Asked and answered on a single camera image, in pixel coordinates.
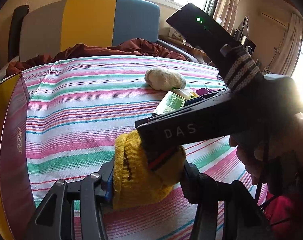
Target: brown blanket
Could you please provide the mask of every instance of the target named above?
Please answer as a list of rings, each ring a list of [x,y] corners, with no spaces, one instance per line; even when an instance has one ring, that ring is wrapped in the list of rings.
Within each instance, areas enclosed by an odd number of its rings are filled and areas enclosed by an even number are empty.
[[[134,56],[154,56],[166,57],[178,60],[186,60],[186,58],[176,52],[172,52],[156,43],[151,43],[144,39],[132,39],[125,41],[119,46],[101,48],[88,47],[84,44],[77,44],[72,48],[58,53],[54,58],[50,55],[38,55],[26,62],[11,62],[6,70],[6,76],[11,76],[25,69],[39,66],[47,63],[52,63],[58,60],[65,60],[77,57],[91,56],[110,56],[110,55],[134,55]]]

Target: curtain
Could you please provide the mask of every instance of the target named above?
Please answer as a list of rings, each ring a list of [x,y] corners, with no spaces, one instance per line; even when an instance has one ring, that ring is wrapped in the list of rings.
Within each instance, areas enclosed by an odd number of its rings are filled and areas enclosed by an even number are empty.
[[[221,26],[228,32],[231,33],[236,13],[238,8],[238,0],[218,0],[216,10],[213,16],[213,19],[217,21],[220,19]]]
[[[303,21],[292,14],[284,41],[272,60],[269,70],[272,73],[291,76],[295,69],[303,39]]]

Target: knitted glove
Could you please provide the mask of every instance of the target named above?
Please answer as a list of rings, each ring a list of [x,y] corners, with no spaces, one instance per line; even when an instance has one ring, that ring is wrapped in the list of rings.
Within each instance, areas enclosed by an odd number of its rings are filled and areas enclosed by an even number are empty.
[[[115,140],[113,208],[153,204],[164,199],[179,182],[185,161],[182,146],[163,153],[152,170],[137,130]]]
[[[186,80],[178,72],[165,68],[154,68],[146,71],[145,81],[155,90],[171,91],[175,88],[185,88]]]

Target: blue headboard panel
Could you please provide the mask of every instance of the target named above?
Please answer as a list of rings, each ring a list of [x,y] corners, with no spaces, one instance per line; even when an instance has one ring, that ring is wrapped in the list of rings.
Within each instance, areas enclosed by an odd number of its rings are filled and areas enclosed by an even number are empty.
[[[156,42],[159,6],[144,0],[116,0],[113,46],[133,38]]]

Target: pink striped fabric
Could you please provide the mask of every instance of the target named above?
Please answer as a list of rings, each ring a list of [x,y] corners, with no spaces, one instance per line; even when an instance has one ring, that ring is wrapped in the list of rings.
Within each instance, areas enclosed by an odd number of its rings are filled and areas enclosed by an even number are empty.
[[[213,67],[153,57],[103,56],[69,59],[24,71],[31,95],[26,123],[26,151],[36,204],[57,179],[83,179],[114,154],[114,140],[150,116],[165,92],[144,81],[149,68],[179,71],[194,90],[224,87]],[[239,179],[255,193],[250,175],[237,159],[229,137],[185,145],[187,159],[218,181]],[[263,188],[260,203],[264,201]],[[189,239],[196,205],[183,197],[180,185],[162,202],[127,210],[104,208],[109,239]],[[81,239],[79,203],[75,233]],[[219,203],[217,239],[222,235]]]

